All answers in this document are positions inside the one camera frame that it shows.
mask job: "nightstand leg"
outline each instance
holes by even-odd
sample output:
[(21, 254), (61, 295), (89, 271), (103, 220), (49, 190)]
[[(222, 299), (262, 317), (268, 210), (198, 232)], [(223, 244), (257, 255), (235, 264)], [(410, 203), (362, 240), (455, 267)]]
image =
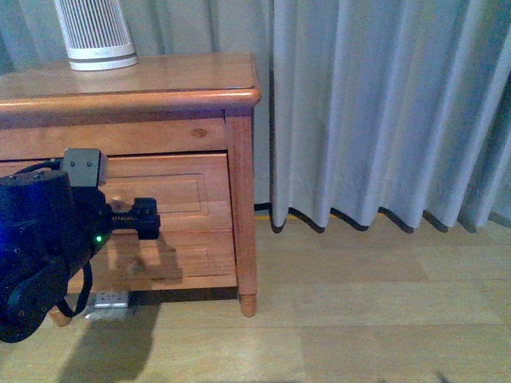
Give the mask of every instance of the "nightstand leg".
[(257, 311), (257, 297), (255, 294), (240, 295), (241, 313), (247, 317), (253, 317)]
[(251, 317), (257, 294), (252, 110), (228, 109), (225, 117), (238, 291), (241, 311)]
[(59, 327), (64, 327), (71, 323), (71, 318), (67, 318), (56, 306), (51, 309), (48, 314), (53, 323)]

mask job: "wooden tabletop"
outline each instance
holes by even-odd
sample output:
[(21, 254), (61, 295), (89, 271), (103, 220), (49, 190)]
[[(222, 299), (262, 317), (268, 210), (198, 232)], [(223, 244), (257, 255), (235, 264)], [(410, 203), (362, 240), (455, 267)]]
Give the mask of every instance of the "wooden tabletop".
[(253, 107), (251, 53), (139, 57), (136, 65), (78, 72), (67, 61), (0, 76), (0, 115)]

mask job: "wooden floor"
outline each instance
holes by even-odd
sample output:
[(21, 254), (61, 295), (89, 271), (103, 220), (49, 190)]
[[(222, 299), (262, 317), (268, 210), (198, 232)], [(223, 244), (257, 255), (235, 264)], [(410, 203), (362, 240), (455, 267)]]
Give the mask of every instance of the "wooden floor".
[(511, 382), (511, 230), (322, 234), (257, 220), (259, 312), (235, 300), (51, 322), (0, 344), (1, 382)]

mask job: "wooden nightstand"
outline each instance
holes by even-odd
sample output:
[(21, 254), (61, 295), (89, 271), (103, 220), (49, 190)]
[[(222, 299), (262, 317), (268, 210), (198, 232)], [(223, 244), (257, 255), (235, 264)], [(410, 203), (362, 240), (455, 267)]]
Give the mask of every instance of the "wooden nightstand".
[(157, 241), (115, 234), (91, 262), (94, 290), (238, 286), (251, 317), (259, 99), (249, 53), (140, 57), (103, 72), (75, 72), (63, 61), (9, 73), (0, 76), (0, 176), (66, 148), (99, 148), (109, 156), (107, 201), (123, 209), (153, 196), (162, 226)]

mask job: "purifier grille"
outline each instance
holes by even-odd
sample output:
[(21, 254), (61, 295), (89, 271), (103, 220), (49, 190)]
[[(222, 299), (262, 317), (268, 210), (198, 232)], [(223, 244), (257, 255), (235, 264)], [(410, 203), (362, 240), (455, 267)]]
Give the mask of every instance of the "purifier grille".
[(115, 0), (58, 0), (72, 49), (128, 45), (129, 32)]
[(115, 69), (137, 63), (119, 0), (54, 1), (72, 69)]

